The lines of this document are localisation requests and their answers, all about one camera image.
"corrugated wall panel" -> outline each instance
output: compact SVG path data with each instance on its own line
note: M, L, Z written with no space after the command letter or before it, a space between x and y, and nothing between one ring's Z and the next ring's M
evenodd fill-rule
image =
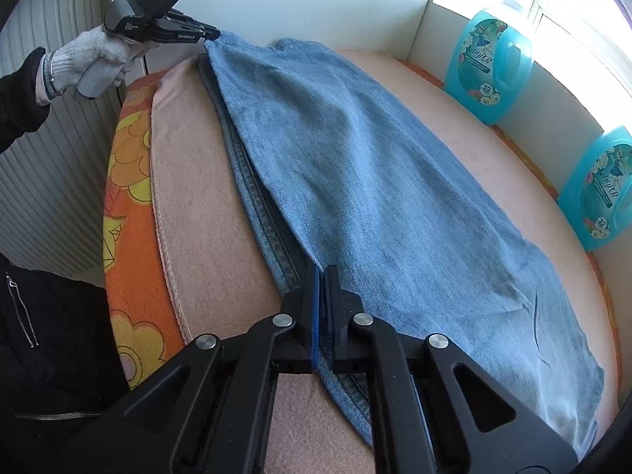
M0 32L0 75L102 22L101 0L20 0ZM102 202L120 110L111 89L55 99L40 130L0 155L0 251L13 262L74 276L102 264Z

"person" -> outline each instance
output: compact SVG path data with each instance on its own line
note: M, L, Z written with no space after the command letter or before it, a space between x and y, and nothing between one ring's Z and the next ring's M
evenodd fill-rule
M35 49L0 79L0 153L36 132L51 101L97 59L120 67L118 86L144 49L101 26L55 52ZM2 471L49 472L50 458L70 434L129 388L102 288L21 269L1 253L0 270Z

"bottle label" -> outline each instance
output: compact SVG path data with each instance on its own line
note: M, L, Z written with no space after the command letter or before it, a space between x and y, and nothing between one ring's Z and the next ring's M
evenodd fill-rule
M459 52L457 73L469 96L483 105L500 102L494 87L494 53L507 23L499 19L484 19L465 38Z
M579 212L596 240L611 234L612 209L632 175L632 147L621 144L602 153L584 178Z

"black jacket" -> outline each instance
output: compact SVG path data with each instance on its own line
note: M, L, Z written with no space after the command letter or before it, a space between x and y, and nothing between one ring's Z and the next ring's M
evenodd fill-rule
M43 54L0 79L0 152L48 116L35 98ZM0 472L51 472L70 434L128 392L105 291L2 254L0 275Z

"denim fabric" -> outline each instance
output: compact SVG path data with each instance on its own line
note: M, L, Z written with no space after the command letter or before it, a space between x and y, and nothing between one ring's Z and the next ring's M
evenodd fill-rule
M205 46L201 74L279 291L299 284L303 255L337 264L367 312L450 337L583 457L604 372L554 267L450 150L321 44L222 33ZM318 371L371 442L362 379L323 358Z

